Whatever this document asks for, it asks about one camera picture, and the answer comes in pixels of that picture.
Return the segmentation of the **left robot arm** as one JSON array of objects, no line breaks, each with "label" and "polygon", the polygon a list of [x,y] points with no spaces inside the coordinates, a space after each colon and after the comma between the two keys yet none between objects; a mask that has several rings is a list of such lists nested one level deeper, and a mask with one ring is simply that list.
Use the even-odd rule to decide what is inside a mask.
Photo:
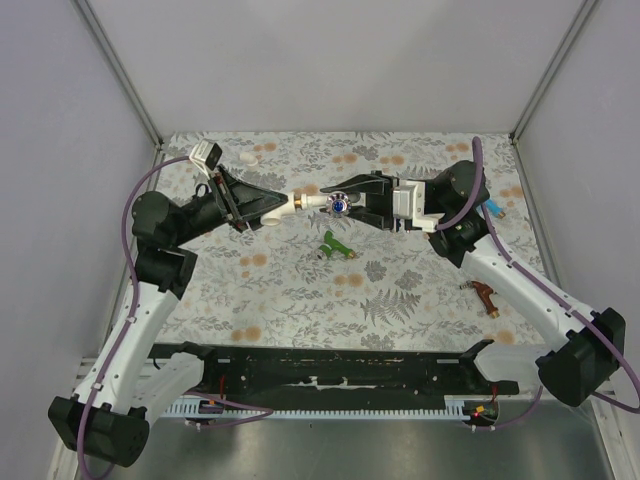
[{"label": "left robot arm", "polygon": [[125,255],[131,286],[124,307],[89,373],[68,398],[55,397],[48,418],[63,444],[86,459],[131,466],[153,424],[189,390],[206,393],[219,384],[212,351],[188,343],[142,381],[140,374],[163,324],[182,299],[197,261],[183,244],[225,224],[256,230],[263,215],[285,205],[285,194],[250,185],[223,167],[179,205],[158,191],[127,200],[121,234],[133,236],[135,254]]}]

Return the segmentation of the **white chrome faucet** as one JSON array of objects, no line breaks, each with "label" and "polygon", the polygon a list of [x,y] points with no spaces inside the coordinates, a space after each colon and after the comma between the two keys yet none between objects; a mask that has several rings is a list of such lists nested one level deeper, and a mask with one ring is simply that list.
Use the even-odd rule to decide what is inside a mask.
[{"label": "white chrome faucet", "polygon": [[319,209],[336,218],[346,217],[353,206],[350,197],[344,192],[328,195],[294,194],[293,205],[296,211]]}]

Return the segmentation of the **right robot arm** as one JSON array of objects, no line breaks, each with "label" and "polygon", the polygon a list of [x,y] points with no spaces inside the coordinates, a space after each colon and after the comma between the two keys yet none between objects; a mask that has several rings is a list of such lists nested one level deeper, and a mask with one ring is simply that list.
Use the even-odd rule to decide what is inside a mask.
[{"label": "right robot arm", "polygon": [[542,386],[557,400],[579,406],[598,392],[624,358],[626,322],[571,297],[528,266],[477,212],[488,197],[479,162],[459,161],[427,180],[403,180],[381,171],[325,187],[326,211],[381,230],[420,230],[433,250],[488,285],[541,336],[540,345],[488,342],[458,368],[467,392],[493,382]]}]

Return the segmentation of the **white pipe elbow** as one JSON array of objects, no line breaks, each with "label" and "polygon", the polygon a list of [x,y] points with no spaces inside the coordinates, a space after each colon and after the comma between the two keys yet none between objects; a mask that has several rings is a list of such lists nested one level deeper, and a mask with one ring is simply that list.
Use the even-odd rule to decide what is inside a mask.
[{"label": "white pipe elbow", "polygon": [[258,158],[250,152],[242,152],[239,155],[239,160],[247,167],[254,167],[259,164]]}]

